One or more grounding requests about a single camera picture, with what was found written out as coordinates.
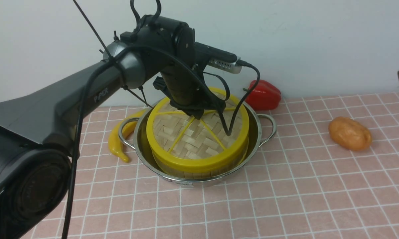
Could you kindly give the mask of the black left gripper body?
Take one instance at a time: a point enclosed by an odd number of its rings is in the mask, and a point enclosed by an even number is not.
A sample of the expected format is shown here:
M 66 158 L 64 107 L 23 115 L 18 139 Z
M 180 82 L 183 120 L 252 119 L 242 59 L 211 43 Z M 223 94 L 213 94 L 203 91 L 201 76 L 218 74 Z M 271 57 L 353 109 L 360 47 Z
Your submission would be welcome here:
M 169 65 L 161 71 L 161 77 L 153 82 L 170 100 L 170 105 L 189 117 L 200 119 L 206 110 L 222 111 L 226 99 L 220 99 L 205 85 L 202 74 L 176 65 Z

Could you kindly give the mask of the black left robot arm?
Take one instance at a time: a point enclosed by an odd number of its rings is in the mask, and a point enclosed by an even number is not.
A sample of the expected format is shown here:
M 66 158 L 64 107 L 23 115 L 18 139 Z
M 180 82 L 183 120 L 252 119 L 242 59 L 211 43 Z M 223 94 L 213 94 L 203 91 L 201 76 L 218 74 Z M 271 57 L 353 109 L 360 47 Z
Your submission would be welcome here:
M 0 102 L 0 239 L 22 237 L 67 192 L 73 198 L 83 119 L 120 88 L 139 88 L 160 73 L 153 85 L 188 115 L 223 110 L 202 71 L 238 57 L 195 42 L 185 22 L 145 15 L 137 23 L 114 38 L 100 62 Z

